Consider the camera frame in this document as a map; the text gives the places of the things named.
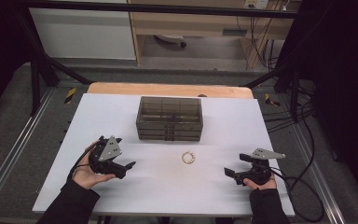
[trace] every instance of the small ring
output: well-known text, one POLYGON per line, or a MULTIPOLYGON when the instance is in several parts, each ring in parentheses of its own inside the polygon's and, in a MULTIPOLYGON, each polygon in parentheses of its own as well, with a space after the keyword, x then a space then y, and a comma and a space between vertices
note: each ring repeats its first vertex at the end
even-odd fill
POLYGON ((183 155, 182 155, 182 161, 185 163, 185 164, 191 164, 194 162, 194 160, 196 159, 196 157, 194 156, 194 153, 190 152, 190 151, 187 151, 185 152, 183 155), (191 156, 191 161, 187 161, 185 160, 185 155, 188 154, 191 156))

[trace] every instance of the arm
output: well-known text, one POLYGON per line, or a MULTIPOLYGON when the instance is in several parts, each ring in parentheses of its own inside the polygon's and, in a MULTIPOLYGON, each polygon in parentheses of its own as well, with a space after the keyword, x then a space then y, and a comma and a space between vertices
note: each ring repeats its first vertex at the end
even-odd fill
POLYGON ((99 199, 100 196, 92 189, 83 189, 73 179, 68 179, 37 224, 86 224, 99 199))
POLYGON ((281 199, 277 190, 274 175, 269 181, 259 186, 250 179, 244 179, 243 183, 253 189, 249 196, 252 212, 252 224, 288 224, 289 219, 282 210, 281 199))
POLYGON ((37 224, 87 224, 92 209, 100 199, 91 188, 115 175, 97 175, 89 164, 90 152, 79 162, 74 175, 68 178, 60 194, 37 221, 37 224))

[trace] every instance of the white cabinet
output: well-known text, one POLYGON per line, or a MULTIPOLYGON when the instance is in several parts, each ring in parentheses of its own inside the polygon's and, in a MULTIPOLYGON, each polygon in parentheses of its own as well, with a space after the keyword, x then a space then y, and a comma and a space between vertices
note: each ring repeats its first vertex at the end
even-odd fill
MULTIPOLYGON (((87 1, 126 3, 126 0, 87 1)), ((128 12, 30 10, 50 57, 135 60, 128 12)))

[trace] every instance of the transparent plastic box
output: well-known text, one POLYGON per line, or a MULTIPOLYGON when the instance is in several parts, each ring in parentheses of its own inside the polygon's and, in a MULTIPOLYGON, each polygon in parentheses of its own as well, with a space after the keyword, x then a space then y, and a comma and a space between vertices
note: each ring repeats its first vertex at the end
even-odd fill
POLYGON ((198 98, 141 97, 136 119, 139 139, 199 141, 202 126, 198 98))

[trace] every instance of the hand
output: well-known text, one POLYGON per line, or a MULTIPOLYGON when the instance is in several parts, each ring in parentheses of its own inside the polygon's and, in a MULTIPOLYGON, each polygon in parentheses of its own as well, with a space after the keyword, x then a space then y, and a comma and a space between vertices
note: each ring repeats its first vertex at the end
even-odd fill
POLYGON ((113 174, 97 175, 91 170, 89 166, 89 157, 92 150, 90 150, 79 162, 78 167, 75 169, 75 173, 72 176, 72 179, 83 189, 91 189, 98 183, 106 182, 116 177, 113 174))
POLYGON ((257 185, 255 182, 253 182, 251 179, 244 178, 243 183, 247 185, 251 189, 276 189, 277 188, 277 182, 275 182, 275 175, 271 173, 271 177, 265 183, 264 185, 257 185))

